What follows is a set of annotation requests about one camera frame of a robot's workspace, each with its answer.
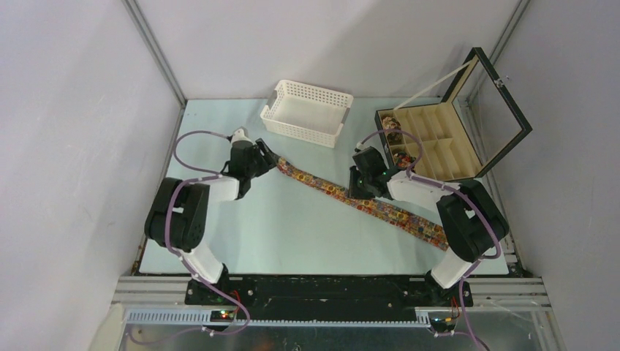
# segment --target metal bracket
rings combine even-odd
[[[162,48],[157,43],[155,39],[155,34],[151,30],[151,27],[148,25],[146,17],[140,8],[140,5],[137,3],[137,0],[123,0],[123,4],[125,8],[127,8],[127,12],[129,16],[134,21],[134,24],[140,33],[140,36],[144,40],[148,51],[151,52],[155,63],[157,64],[159,71],[164,76],[164,79],[173,90],[173,93],[178,100],[178,103],[182,108],[185,108],[187,104],[187,98],[183,94],[181,90],[181,86],[178,84],[178,81],[175,78],[175,75],[170,68],[170,64],[168,63],[166,56],[164,56],[164,52]]]

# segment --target white support rod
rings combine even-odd
[[[431,90],[432,88],[438,86],[439,84],[441,84],[441,82],[443,82],[444,80],[452,77],[453,75],[455,75],[458,71],[460,71],[461,69],[469,66],[469,63],[471,61],[466,62],[465,64],[463,64],[462,66],[460,66],[459,68],[453,70],[452,72],[448,73],[447,75],[445,75],[443,78],[439,79],[437,82],[432,83],[430,86],[427,86],[426,88],[424,88],[423,90],[419,91],[416,95],[410,97],[409,99],[405,100],[404,102],[402,102],[400,105],[396,106],[394,108],[394,110],[398,110],[399,108],[405,106],[406,104],[410,103],[413,99],[417,99],[418,97],[420,97],[422,94],[426,93],[427,91]]]

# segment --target open box lid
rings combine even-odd
[[[472,48],[442,98],[454,107],[484,176],[532,131],[482,48]]]

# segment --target cable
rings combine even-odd
[[[450,333],[437,333],[436,331],[433,330],[433,328],[428,328],[426,329],[429,333],[435,335],[435,337],[443,337],[443,336],[455,336],[455,335],[465,335],[465,336],[469,336],[468,333],[464,333],[462,331],[455,331],[454,333],[450,332]],[[476,336],[476,340],[480,343],[480,345],[482,347],[484,347],[485,351],[491,351],[491,348],[479,337]]]
[[[135,344],[139,344],[142,346],[146,346],[146,345],[155,345],[155,344],[161,344],[162,342],[171,340],[176,338],[177,336],[183,335],[185,333],[189,333],[192,331],[208,331],[212,336],[213,335],[233,335],[236,333],[240,333],[243,329],[247,328],[247,326],[249,325],[249,323],[252,321],[251,317],[250,317],[250,313],[248,311],[248,309],[241,303],[241,301],[238,301],[234,298],[231,298],[228,294],[226,294],[225,292],[221,291],[220,289],[214,287],[210,282],[207,282],[206,279],[204,279],[201,275],[199,275],[199,273],[194,269],[194,267],[192,267],[192,265],[190,265],[187,261],[185,261],[185,259],[183,258],[183,256],[181,255],[181,253],[173,248],[170,245],[170,223],[172,222],[172,215],[173,215],[173,209],[174,209],[174,204],[176,202],[176,199],[178,197],[179,192],[181,192],[181,189],[183,189],[184,186],[186,186],[187,184],[190,183],[197,183],[197,182],[201,182],[201,181],[211,181],[214,179],[218,179],[220,177],[222,177],[222,175],[216,171],[213,170],[206,170],[204,168],[198,168],[198,167],[194,167],[191,165],[188,165],[187,163],[183,162],[177,155],[176,151],[177,151],[177,147],[178,144],[186,137],[190,136],[190,135],[195,135],[195,134],[208,134],[208,135],[214,135],[217,137],[221,137],[224,138],[226,140],[229,140],[229,137],[223,134],[219,134],[216,132],[210,132],[208,130],[195,130],[192,132],[188,132],[186,134],[183,134],[182,136],[180,136],[174,143],[173,146],[173,156],[174,158],[177,160],[178,163],[180,163],[181,165],[183,165],[185,168],[189,168],[190,170],[197,170],[200,172],[207,172],[207,173],[211,173],[213,175],[207,176],[207,177],[200,177],[200,178],[190,178],[190,179],[186,179],[184,181],[182,181],[175,189],[174,192],[172,194],[172,196],[170,197],[170,203],[168,205],[168,210],[166,212],[166,222],[164,225],[164,240],[166,243],[166,249],[168,249],[168,251],[172,254],[174,254],[176,257],[179,258],[179,260],[181,261],[181,263],[183,264],[183,266],[185,266],[185,268],[189,271],[189,273],[192,275],[192,278],[198,280],[199,282],[203,283],[206,287],[208,287],[209,289],[211,289],[212,291],[214,291],[216,294],[222,296],[223,298],[227,299],[228,301],[231,301],[232,303],[234,303],[235,305],[237,305],[238,309],[241,309],[243,311],[243,313],[246,315],[246,321],[242,324],[241,328],[236,329],[234,331],[214,331],[211,329],[206,328],[205,326],[201,326],[201,327],[192,327],[192,328],[187,328],[187,329],[183,329],[182,331],[179,331],[177,333],[174,333],[171,336],[168,336],[166,338],[160,339],[160,340],[156,340],[156,341],[138,341],[135,339],[135,337],[132,335],[132,330],[130,330],[127,334],[127,336],[129,337],[129,339],[134,342]]]
[[[414,135],[412,135],[411,133],[405,132],[404,130],[400,130],[400,129],[380,129],[377,130],[376,132],[372,132],[370,135],[368,135],[367,137],[365,137],[361,143],[358,144],[358,148],[359,146],[362,146],[366,141],[368,141],[371,137],[378,135],[379,133],[400,133],[403,135],[406,135],[407,137],[412,138],[418,145],[420,152],[418,153],[416,159],[409,165],[409,167],[407,167],[406,171],[406,175],[407,178],[414,180],[414,181],[419,181],[422,184],[427,184],[427,185],[431,185],[431,186],[435,186],[437,188],[440,189],[446,189],[450,192],[453,192],[455,194],[457,194],[461,199],[463,199],[463,201],[465,201],[465,203],[476,213],[476,216],[478,216],[478,218],[480,218],[480,221],[483,223],[484,228],[486,229],[486,231],[488,232],[489,236],[491,237],[491,240],[493,241],[493,245],[495,246],[495,254],[491,255],[491,256],[484,256],[484,259],[495,259],[498,258],[502,255],[502,247],[499,245],[499,241],[497,240],[497,237],[495,236],[495,233],[493,232],[493,228],[491,227],[491,224],[489,224],[489,222],[486,220],[486,218],[484,217],[482,211],[480,209],[478,209],[478,207],[467,197],[467,195],[463,194],[462,192],[460,192],[458,189],[455,189],[447,184],[443,184],[441,182],[438,181],[434,181],[432,179],[428,179],[428,178],[424,178],[424,177],[420,177],[418,175],[416,175],[415,173],[412,173],[413,167],[422,159],[422,155],[423,155],[423,147],[422,147],[422,142],[420,141],[420,139],[418,139],[417,137],[415,137]]]
[[[417,137],[411,135],[408,132],[402,131],[400,129],[380,129],[380,130],[377,130],[376,132],[372,132],[369,136],[364,138],[362,140],[362,142],[358,144],[358,148],[360,148],[371,137],[373,137],[375,135],[378,135],[379,133],[387,133],[387,132],[389,132],[389,133],[395,132],[395,133],[401,133],[403,135],[406,135],[407,137],[412,138],[417,143],[417,145],[420,148],[420,153],[418,154],[418,157],[405,170],[407,178],[409,178],[412,181],[418,181],[418,182],[420,182],[422,184],[427,184],[427,185],[435,186],[435,187],[440,188],[440,189],[448,190],[448,191],[456,194],[457,196],[459,196],[461,199],[463,199],[463,201],[465,201],[465,203],[476,213],[476,216],[478,216],[478,218],[482,222],[484,228],[486,229],[487,233],[491,237],[491,240],[493,241],[493,245],[495,246],[495,254],[488,255],[488,256],[487,255],[483,255],[481,257],[481,259],[482,260],[492,260],[492,259],[499,258],[502,255],[502,247],[499,245],[499,240],[497,240],[497,237],[495,236],[495,232],[493,231],[493,228],[491,227],[491,224],[484,217],[482,211],[467,197],[467,195],[463,194],[458,189],[455,189],[455,188],[453,188],[453,187],[451,187],[451,186],[449,186],[447,184],[443,184],[443,183],[440,183],[438,181],[434,181],[432,179],[424,178],[424,177],[416,175],[415,173],[412,173],[413,167],[420,161],[420,159],[422,159],[422,143],[420,142],[420,140]],[[462,333],[462,334],[468,335],[472,339],[472,341],[476,344],[478,349],[482,349],[483,346],[484,346],[488,350],[488,346],[486,346],[486,344],[484,344],[484,342],[482,342],[474,334],[474,330],[472,328],[472,325],[469,322],[469,318],[467,317],[467,312],[465,311],[465,302],[464,302],[464,299],[463,299],[463,283],[465,282],[465,278],[467,278],[478,267],[479,264],[480,264],[479,260],[477,260],[475,263],[473,263],[472,266],[469,267],[469,269],[465,272],[465,274],[463,274],[463,276],[459,280],[459,282],[458,282],[458,297],[459,297],[459,300],[461,302],[461,309],[463,310],[463,317],[465,319],[465,323],[467,324],[467,330],[468,330],[468,333]]]
[[[237,301],[241,303],[241,296],[239,296],[239,292],[237,292],[237,290],[233,290],[232,293],[235,294]],[[237,306],[237,309],[235,310],[235,316],[237,315],[237,312],[239,312],[239,306]]]

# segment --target white wall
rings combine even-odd
[[[0,349],[85,350],[178,106],[121,1],[0,8]]]
[[[490,53],[516,4],[140,1],[189,99],[267,97],[281,79],[356,97],[410,96],[460,65],[472,46]]]
[[[532,1],[497,65],[534,131],[495,174],[569,350],[620,342],[618,18],[617,0]]]

